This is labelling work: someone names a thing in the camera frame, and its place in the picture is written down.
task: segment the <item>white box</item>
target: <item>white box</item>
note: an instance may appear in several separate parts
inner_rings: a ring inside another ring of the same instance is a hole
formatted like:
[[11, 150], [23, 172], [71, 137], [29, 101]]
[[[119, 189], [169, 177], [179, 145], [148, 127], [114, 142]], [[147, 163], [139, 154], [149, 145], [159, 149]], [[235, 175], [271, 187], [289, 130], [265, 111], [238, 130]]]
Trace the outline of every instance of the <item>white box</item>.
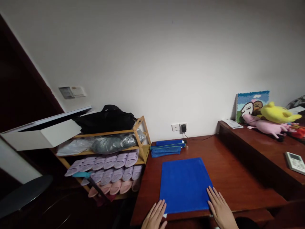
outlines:
[[91, 108], [92, 106], [88, 106], [32, 122], [3, 132], [1, 136], [17, 151], [53, 148], [81, 132], [81, 127], [72, 119], [60, 120], [68, 115], [76, 117]]

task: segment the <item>human hand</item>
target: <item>human hand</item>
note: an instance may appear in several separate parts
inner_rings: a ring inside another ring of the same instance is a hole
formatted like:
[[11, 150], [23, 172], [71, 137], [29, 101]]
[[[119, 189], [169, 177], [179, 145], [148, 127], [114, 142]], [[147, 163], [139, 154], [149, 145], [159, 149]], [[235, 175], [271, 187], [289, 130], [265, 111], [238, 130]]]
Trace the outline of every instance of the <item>human hand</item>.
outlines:
[[[146, 216], [141, 229], [159, 229], [162, 217], [166, 209], [165, 200], [159, 200], [159, 202], [153, 205], [148, 215]], [[164, 229], [167, 221], [162, 223], [160, 229]]]
[[225, 199], [220, 192], [209, 186], [207, 188], [210, 200], [207, 203], [211, 209], [214, 219], [220, 229], [238, 229], [235, 218]]

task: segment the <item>blue cloth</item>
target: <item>blue cloth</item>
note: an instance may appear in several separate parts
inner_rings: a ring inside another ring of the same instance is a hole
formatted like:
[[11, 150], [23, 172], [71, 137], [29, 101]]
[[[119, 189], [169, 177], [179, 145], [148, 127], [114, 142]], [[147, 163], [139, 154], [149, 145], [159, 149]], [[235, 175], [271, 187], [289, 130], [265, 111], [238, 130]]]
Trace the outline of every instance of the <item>blue cloth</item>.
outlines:
[[209, 185], [213, 186], [201, 158], [164, 162], [160, 199], [167, 204], [165, 213], [209, 209]]
[[182, 142], [182, 140], [158, 141], [158, 142], [156, 142], [156, 145], [157, 146], [172, 145], [172, 144], [177, 144], [177, 143], [183, 143], [183, 142]]
[[150, 149], [164, 149], [164, 148], [172, 148], [172, 147], [185, 147], [185, 143], [176, 143], [171, 145], [161, 145], [161, 146], [151, 146]]
[[181, 147], [169, 147], [169, 148], [160, 148], [160, 149], [152, 149], [152, 157], [160, 157], [171, 154], [180, 154]]

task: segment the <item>charger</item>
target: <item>charger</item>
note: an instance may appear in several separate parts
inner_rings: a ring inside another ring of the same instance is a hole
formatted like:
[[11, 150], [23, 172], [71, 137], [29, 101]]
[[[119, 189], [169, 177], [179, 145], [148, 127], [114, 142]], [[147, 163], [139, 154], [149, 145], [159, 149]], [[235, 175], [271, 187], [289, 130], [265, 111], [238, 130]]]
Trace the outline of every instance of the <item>charger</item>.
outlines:
[[182, 130], [183, 133], [186, 132], [186, 124], [182, 124], [181, 125], [181, 130]]

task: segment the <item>pink pig plush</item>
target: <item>pink pig plush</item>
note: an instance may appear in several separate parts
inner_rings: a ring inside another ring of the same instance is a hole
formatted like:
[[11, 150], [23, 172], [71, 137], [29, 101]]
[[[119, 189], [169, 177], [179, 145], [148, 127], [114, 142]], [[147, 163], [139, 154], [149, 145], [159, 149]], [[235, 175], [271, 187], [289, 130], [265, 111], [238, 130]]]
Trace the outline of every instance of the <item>pink pig plush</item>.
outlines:
[[282, 124], [277, 124], [267, 120], [261, 120], [259, 117], [252, 116], [250, 114], [243, 115], [243, 119], [245, 120], [245, 123], [250, 125], [248, 126], [248, 129], [257, 128], [264, 134], [273, 135], [277, 139], [279, 138], [277, 135], [283, 135], [281, 134], [282, 131], [288, 131]]

